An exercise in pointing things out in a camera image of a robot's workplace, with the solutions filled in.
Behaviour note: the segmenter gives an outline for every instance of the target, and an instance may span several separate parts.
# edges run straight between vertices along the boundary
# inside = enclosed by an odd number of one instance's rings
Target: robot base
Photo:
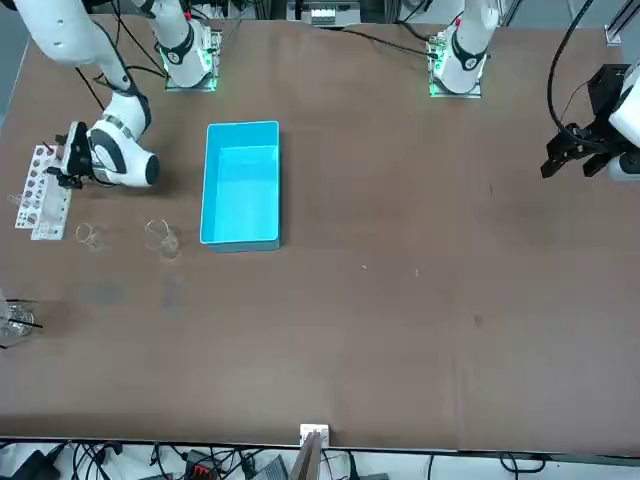
[[[482,90],[480,89],[480,79],[476,83],[476,86],[467,93],[458,94],[452,93],[445,88],[435,76],[435,71],[440,68],[440,62],[447,51],[447,39],[441,34],[437,37],[431,37],[427,42],[427,52],[435,53],[438,55],[438,59],[428,58],[428,76],[429,76],[429,96],[430,97],[444,97],[444,98],[482,98]]]
[[[208,40],[205,40],[205,46],[209,46],[208,49],[202,50],[202,62],[206,65],[213,65],[211,73],[205,76],[197,85],[193,87],[184,88],[176,85],[169,76],[167,69],[167,60],[160,52],[162,57],[162,63],[164,66],[165,85],[164,88],[167,92],[215,92],[218,87],[218,70],[220,67],[220,50],[222,48],[222,32],[217,30],[211,30],[210,27],[204,27],[203,33],[207,36]]]

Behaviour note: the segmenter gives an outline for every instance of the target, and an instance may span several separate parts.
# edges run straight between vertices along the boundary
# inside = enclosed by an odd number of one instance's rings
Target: gray floor
[[[27,46],[27,29],[18,14],[0,5],[0,129],[9,110],[11,92]]]

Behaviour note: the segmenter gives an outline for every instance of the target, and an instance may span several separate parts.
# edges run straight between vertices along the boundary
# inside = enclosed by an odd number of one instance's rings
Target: blue plastic bin
[[[200,243],[216,252],[280,247],[278,122],[209,125]]]

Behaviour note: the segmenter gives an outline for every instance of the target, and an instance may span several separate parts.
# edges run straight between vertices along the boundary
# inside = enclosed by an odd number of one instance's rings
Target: black cable
[[[203,20],[208,20],[209,17],[207,17],[204,12],[202,12],[202,10],[198,10],[196,7],[192,6],[191,10],[195,10],[199,15],[202,15],[202,19]]]
[[[504,458],[508,457],[509,460],[511,460],[511,463],[513,463],[513,467],[510,467],[509,465],[507,465],[504,461]],[[540,457],[540,458],[536,458],[535,460],[540,461],[540,465],[536,468],[528,468],[528,469],[523,469],[520,468],[518,466],[518,462],[516,461],[516,457],[513,456],[513,454],[509,453],[509,452],[504,452],[501,453],[500,456],[498,457],[498,459],[500,460],[500,465],[502,465],[502,467],[509,473],[513,473],[516,477],[516,480],[518,479],[518,475],[521,473],[540,473],[542,470],[545,469],[545,467],[547,466],[547,459],[544,457]]]
[[[76,67],[76,72],[78,72],[78,75],[80,75],[80,78],[82,78],[82,81],[84,82],[84,84],[87,86],[87,88],[91,92],[91,95],[93,95],[93,98],[95,98],[96,102],[98,102],[98,105],[100,106],[100,110],[104,110],[104,105],[102,104],[102,102],[98,98],[98,95],[96,95],[96,92],[93,90],[93,87],[89,83],[89,80],[87,80],[87,77],[84,76],[84,73],[82,73],[82,71],[78,67]]]
[[[125,68],[125,70],[127,70],[127,71],[129,71],[129,70],[141,70],[143,72],[151,73],[151,74],[153,74],[153,75],[155,75],[157,77],[165,78],[164,75],[159,74],[154,69],[148,68],[148,67],[143,67],[142,65],[129,65],[128,67]]]
[[[331,480],[335,480],[333,478],[333,471],[331,470],[331,463],[329,462],[329,457],[327,457],[327,452],[322,450],[322,456],[324,457],[324,461],[327,462],[327,469],[329,470],[329,477],[331,477]]]
[[[606,145],[600,142],[592,142],[590,140],[585,140],[583,138],[580,138],[574,135],[573,132],[571,132],[567,127],[565,127],[562,124],[553,106],[553,78],[555,77],[555,74],[556,74],[556,67],[558,66],[558,61],[560,60],[560,56],[562,55],[562,52],[567,46],[567,43],[569,42],[571,35],[573,35],[574,30],[580,23],[580,20],[582,20],[582,17],[584,17],[584,14],[587,13],[587,10],[589,9],[593,1],[594,0],[587,0],[584,3],[582,8],[576,15],[576,18],[574,18],[573,22],[571,22],[571,25],[569,25],[569,29],[564,34],[562,42],[560,42],[560,45],[558,46],[558,50],[556,50],[556,53],[553,56],[553,60],[551,61],[551,68],[549,70],[549,80],[547,81],[547,106],[549,107],[549,114],[551,115],[551,119],[553,120],[553,123],[556,124],[558,129],[561,132],[563,132],[565,136],[571,138],[574,142],[580,145],[584,145],[585,147],[591,148],[595,152],[606,153],[608,151],[608,148]]]
[[[578,93],[578,91],[584,87],[587,83],[589,83],[589,80],[587,80],[584,83],[581,83],[580,85],[578,85],[576,87],[576,89],[573,91],[573,93],[571,94],[571,96],[569,97],[569,101],[567,102],[567,106],[564,107],[564,110],[562,112],[562,115],[560,115],[560,122],[562,122],[562,119],[564,118],[565,114],[567,113],[567,110],[569,110],[569,105],[571,105],[571,101],[573,100],[573,97],[575,97],[576,93]]]
[[[77,443],[76,444],[76,448],[73,450],[73,459],[72,459],[72,465],[73,465],[73,475],[71,476],[71,480],[79,480],[80,477],[78,476],[78,469],[80,468],[80,466],[82,465],[82,462],[84,461],[85,457],[87,456],[87,451],[85,450],[84,454],[80,457],[80,460],[78,461],[78,450],[80,450],[80,447],[83,447],[84,444],[83,443]]]
[[[169,448],[171,448],[171,450],[173,450],[174,452],[176,452],[176,454],[185,462],[187,461],[187,459],[189,458],[189,454],[186,452],[181,452],[180,450],[178,450],[175,445],[169,445]]]
[[[122,26],[122,9],[120,8],[120,0],[118,0],[118,8],[116,9],[116,4],[113,0],[110,0],[111,8],[113,8],[113,13],[116,15],[116,19],[118,20],[118,29],[116,30],[116,47],[118,46],[118,42],[120,41],[120,27]]]
[[[162,466],[162,460],[160,459],[160,444],[156,443],[153,446],[153,452],[155,453],[155,459],[156,462],[158,462],[158,468],[160,469],[160,475],[162,475],[162,478],[165,480],[182,480],[184,478],[184,474],[178,478],[178,479],[174,479],[173,476],[169,476],[167,475],[167,472],[164,471],[164,467]]]
[[[99,460],[100,458],[99,455],[104,453],[104,450],[108,447],[108,445],[103,445],[100,448],[100,450],[98,450],[97,452],[94,450],[95,447],[96,445],[90,445],[89,447],[84,446],[85,452],[89,454],[89,458],[90,458],[85,480],[89,480],[89,473],[91,472],[91,467],[93,466],[94,463],[96,464],[96,467],[100,471],[100,474],[102,475],[103,480],[110,480],[109,475],[107,475],[107,472],[105,472],[104,469],[102,468],[103,460]]]
[[[459,19],[459,18],[462,16],[462,14],[463,14],[463,13],[464,13],[464,10],[463,10],[462,12],[460,12],[458,15],[456,15],[455,17],[453,17],[453,20],[451,20],[451,23],[449,24],[449,26],[453,25],[453,23],[454,23],[457,19]]]
[[[356,459],[353,458],[351,450],[347,450],[347,455],[349,455],[349,480],[360,480],[358,468],[356,467]]]
[[[427,480],[431,480],[431,468],[433,467],[433,459],[435,455],[431,455],[429,458],[429,468],[427,469]]]
[[[403,20],[403,22],[408,22],[411,17],[413,17],[415,15],[415,13],[420,10],[420,8],[424,7],[424,12],[426,12],[427,10],[429,10],[429,7],[431,6],[431,4],[433,3],[433,0],[422,0],[422,2],[418,3],[418,5],[416,5],[416,7],[411,10],[411,13],[409,15],[407,15],[405,17],[405,19]]]
[[[58,459],[58,457],[60,456],[60,454],[62,453],[62,450],[64,450],[64,447],[66,447],[67,445],[69,445],[70,442],[63,442],[63,443],[59,443],[58,445],[56,445],[55,447],[53,447],[49,453],[47,453],[47,458],[51,461],[51,463],[55,463],[56,460]]]
[[[122,23],[122,28],[124,28],[124,31],[127,33],[127,35],[129,35],[129,37],[131,37],[131,40],[133,40],[133,42],[138,46],[138,48],[142,51],[142,53],[145,54],[145,56],[151,61],[151,63],[153,63],[158,68],[158,70],[160,70],[160,72],[162,72],[163,68],[158,64],[158,62],[156,62],[153,59],[153,57],[151,55],[149,55],[149,52],[147,52],[147,50],[142,46],[142,44],[133,35],[133,33],[131,33],[131,30],[129,30],[129,27],[127,27],[127,25],[124,23],[124,21],[121,20],[121,23]]]
[[[378,42],[378,43],[382,43],[384,45],[388,45],[390,47],[396,48],[396,49],[401,50],[403,52],[415,53],[416,55],[422,55],[424,57],[437,58],[437,55],[435,53],[428,53],[428,52],[424,52],[424,51],[421,51],[421,50],[416,50],[415,48],[410,48],[410,47],[405,47],[403,45],[398,45],[397,43],[389,42],[387,40],[383,40],[381,38],[374,37],[373,35],[369,35],[367,33],[356,32],[355,30],[339,30],[339,31],[345,32],[345,33],[352,33],[353,35],[358,35],[360,37],[367,38],[367,39],[372,40],[374,42]]]
[[[25,321],[22,321],[22,320],[16,320],[15,318],[8,318],[7,322],[17,323],[18,325],[29,325],[30,327],[36,327],[36,328],[44,328],[39,323],[25,322]]]
[[[264,448],[259,448],[255,452],[250,453],[249,455],[247,455],[245,457],[245,460],[250,460],[253,457],[255,457],[256,455],[258,455],[259,453],[263,452],[263,451],[264,451]],[[235,467],[232,466],[229,470],[227,470],[227,474],[224,477],[220,477],[220,480],[225,480],[225,479],[229,478],[229,476],[241,466],[242,466],[242,462],[238,463]]]
[[[421,34],[419,34],[410,24],[408,24],[404,20],[398,20],[396,23],[398,25],[402,25],[404,28],[409,30],[409,33],[411,33],[411,35],[413,35],[414,37],[416,37],[419,40],[422,40],[423,42],[428,42],[429,39],[431,38],[431,35],[421,35]]]

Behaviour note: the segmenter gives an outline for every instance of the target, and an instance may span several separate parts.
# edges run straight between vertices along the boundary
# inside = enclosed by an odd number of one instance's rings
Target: brown table
[[[0,433],[296,443],[323,422],[339,445],[640,453],[640,187],[579,163],[540,178],[561,35],[499,30],[482,100],[431,99],[422,58],[284,22],[241,25],[215,94],[136,73],[157,187],[74,192],[61,242],[31,242],[0,205],[0,285],[49,308],[43,338],[1,354]],[[148,65],[124,34],[121,51]],[[617,60],[576,32],[558,110]],[[36,143],[98,113],[32,45],[3,194]],[[584,92],[569,118],[589,120]],[[249,120],[280,122],[283,245],[216,255],[198,241],[205,131]],[[145,249],[152,218],[184,244],[173,265]],[[110,249],[76,243],[80,222]]]

